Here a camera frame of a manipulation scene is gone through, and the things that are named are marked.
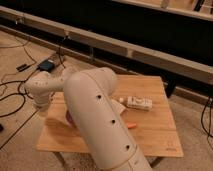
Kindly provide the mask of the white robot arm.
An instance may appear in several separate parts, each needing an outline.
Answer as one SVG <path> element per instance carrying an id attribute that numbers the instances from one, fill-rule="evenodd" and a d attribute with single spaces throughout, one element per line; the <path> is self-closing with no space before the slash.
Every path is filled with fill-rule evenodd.
<path id="1" fill-rule="evenodd" d="M 116 84 L 117 75 L 107 67 L 75 73 L 66 68 L 59 77 L 43 71 L 25 87 L 39 108 L 49 104 L 52 92 L 64 94 L 68 111 L 99 169 L 153 171 L 110 99 Z"/>

